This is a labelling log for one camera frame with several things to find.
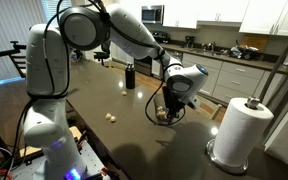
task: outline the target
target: gray table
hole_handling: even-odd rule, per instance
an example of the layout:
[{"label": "gray table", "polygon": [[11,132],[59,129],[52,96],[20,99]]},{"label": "gray table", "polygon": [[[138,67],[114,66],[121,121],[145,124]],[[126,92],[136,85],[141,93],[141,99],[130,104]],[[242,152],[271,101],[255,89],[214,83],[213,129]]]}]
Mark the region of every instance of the gray table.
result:
[{"label": "gray table", "polygon": [[[122,96],[124,82],[124,76],[99,64],[72,64],[68,101],[133,179],[288,179],[288,165],[263,153],[260,145],[249,156],[246,175],[221,171],[204,153],[218,124],[187,108],[180,123],[154,126],[144,114],[153,92],[137,85]],[[117,116],[116,123],[105,120],[107,112]],[[152,106],[149,112],[153,116]]]}]

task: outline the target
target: upper cabinet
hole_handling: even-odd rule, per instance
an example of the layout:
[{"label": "upper cabinet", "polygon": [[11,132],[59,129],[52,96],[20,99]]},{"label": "upper cabinet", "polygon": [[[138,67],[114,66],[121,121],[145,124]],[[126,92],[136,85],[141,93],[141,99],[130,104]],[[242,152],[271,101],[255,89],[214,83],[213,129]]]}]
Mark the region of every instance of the upper cabinet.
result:
[{"label": "upper cabinet", "polygon": [[288,0],[250,0],[240,32],[288,35]]},{"label": "upper cabinet", "polygon": [[166,1],[163,26],[196,29],[196,1]]},{"label": "upper cabinet", "polygon": [[207,0],[198,4],[198,21],[241,23],[249,0]]}]

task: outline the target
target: handle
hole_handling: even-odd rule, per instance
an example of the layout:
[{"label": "handle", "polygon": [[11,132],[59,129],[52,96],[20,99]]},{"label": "handle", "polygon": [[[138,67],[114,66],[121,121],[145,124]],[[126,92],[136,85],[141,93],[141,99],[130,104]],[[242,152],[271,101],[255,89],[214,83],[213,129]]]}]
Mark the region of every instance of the handle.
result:
[{"label": "handle", "polygon": [[240,85],[240,83],[236,82],[236,81],[231,81],[231,83],[236,84],[236,85]]},{"label": "handle", "polygon": [[244,69],[236,69],[236,71],[239,71],[239,72],[245,72]]},{"label": "handle", "polygon": [[278,32],[278,26],[279,26],[279,24],[276,26],[275,31],[274,31],[274,34],[277,34],[277,32]]},{"label": "handle", "polygon": [[272,28],[271,28],[271,30],[270,30],[270,34],[273,33],[274,25],[275,25],[275,24],[272,25]]}]

